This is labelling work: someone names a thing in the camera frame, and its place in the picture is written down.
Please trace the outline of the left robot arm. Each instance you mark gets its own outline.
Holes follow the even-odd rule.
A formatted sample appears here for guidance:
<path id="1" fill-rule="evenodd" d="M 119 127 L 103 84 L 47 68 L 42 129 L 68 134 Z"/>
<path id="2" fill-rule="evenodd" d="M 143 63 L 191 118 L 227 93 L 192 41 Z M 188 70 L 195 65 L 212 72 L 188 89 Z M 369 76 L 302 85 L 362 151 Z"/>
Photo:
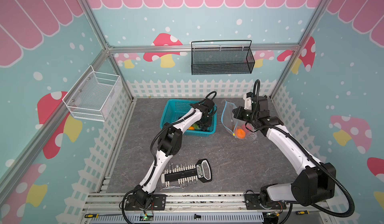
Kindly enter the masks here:
<path id="1" fill-rule="evenodd" d="M 165 123 L 162 130 L 154 137 L 150 148 L 158 145 L 157 151 L 151 151 L 154 161 L 143 180 L 131 191 L 127 192 L 120 209 L 124 213 L 129 198 L 133 198 L 139 209 L 147 211 L 153 205 L 153 194 L 167 164 L 182 146 L 183 134 L 196 122 L 207 119 L 215 114 L 215 103 L 211 99 L 204 99 L 191 104 L 191 109 L 176 122 Z"/>

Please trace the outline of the clear zip top bag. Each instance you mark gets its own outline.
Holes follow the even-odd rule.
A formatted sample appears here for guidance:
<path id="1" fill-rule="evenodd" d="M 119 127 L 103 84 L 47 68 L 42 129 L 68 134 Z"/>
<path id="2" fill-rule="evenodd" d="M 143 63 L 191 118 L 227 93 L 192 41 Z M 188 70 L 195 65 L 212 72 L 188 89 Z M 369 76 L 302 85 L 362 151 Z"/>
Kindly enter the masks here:
<path id="1" fill-rule="evenodd" d="M 235 130 L 242 128 L 247 134 L 244 139 L 247 139 L 248 137 L 252 137 L 255 139 L 257 137 L 257 133 L 253 133 L 253 132 L 249 131 L 246 128 L 246 122 L 245 121 L 241 121 L 241 120 L 234 118 L 234 114 L 232 111 L 236 108 L 237 108 L 237 106 L 234 103 L 225 101 L 225 106 L 224 106 L 222 116 L 221 116 L 221 122 L 222 122 L 223 126 L 225 127 L 227 132 L 229 134 L 231 134 L 234 138 L 236 138 L 235 137 Z"/>

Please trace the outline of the teal plastic basket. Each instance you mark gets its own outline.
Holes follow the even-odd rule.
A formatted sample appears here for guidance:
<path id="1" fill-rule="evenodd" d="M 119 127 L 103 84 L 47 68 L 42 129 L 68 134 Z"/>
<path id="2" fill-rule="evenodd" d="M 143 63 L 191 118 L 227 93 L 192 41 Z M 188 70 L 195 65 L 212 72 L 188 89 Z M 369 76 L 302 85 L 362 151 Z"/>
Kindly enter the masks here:
<path id="1" fill-rule="evenodd" d="M 178 121 L 191 109 L 191 104 L 198 102 L 197 100 L 187 99 L 169 99 L 160 121 L 160 128 L 162 129 L 165 123 L 173 123 Z M 209 137 L 216 132 L 217 127 L 217 114 L 212 117 L 211 126 L 206 131 L 191 131 L 187 130 L 185 135 L 197 137 Z"/>

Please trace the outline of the orange toy tomato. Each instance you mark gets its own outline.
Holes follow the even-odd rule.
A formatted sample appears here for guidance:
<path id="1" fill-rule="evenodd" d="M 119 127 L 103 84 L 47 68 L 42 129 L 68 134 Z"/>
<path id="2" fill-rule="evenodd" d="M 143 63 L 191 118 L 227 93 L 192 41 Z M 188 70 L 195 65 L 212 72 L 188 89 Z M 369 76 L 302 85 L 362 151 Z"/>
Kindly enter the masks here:
<path id="1" fill-rule="evenodd" d="M 246 135 L 246 132 L 242 128 L 235 130 L 235 137 L 238 139 L 244 139 Z"/>

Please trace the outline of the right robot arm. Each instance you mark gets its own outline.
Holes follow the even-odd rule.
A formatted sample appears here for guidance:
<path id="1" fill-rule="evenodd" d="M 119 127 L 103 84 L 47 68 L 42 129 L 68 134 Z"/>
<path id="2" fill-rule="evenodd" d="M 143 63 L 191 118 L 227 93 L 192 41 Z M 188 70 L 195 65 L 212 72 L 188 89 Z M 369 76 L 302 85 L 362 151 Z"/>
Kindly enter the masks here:
<path id="1" fill-rule="evenodd" d="M 252 132 L 260 131 L 272 141 L 294 167 L 297 178 L 290 184 L 273 184 L 261 188 L 259 199 L 264 207 L 285 201 L 303 207 L 312 206 L 321 212 L 338 218 L 354 214 L 355 203 L 342 183 L 336 178 L 336 169 L 330 163 L 322 163 L 312 156 L 288 131 L 278 117 L 271 117 L 269 111 L 252 111 L 240 106 L 233 110 L 235 119 L 252 125 Z M 348 209 L 342 213 L 327 210 L 319 202 L 331 199 L 338 187 L 345 195 Z"/>

